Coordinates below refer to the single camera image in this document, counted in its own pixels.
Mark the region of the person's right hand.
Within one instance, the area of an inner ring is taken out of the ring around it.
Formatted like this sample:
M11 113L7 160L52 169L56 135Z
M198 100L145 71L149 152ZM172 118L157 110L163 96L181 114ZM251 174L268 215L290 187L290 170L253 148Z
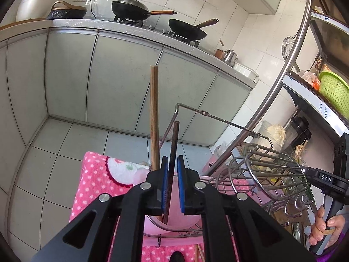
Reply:
M310 245L316 245L319 241L322 241L326 228L333 227L334 232L332 233L332 236L325 247L325 249L327 249L334 245L339 239L340 234L342 233L342 230L346 224L346 219L342 215L336 215L330 218L328 222L325 222L323 220L324 214L325 209L323 206L321 206L315 215L315 223L311 226L309 243Z

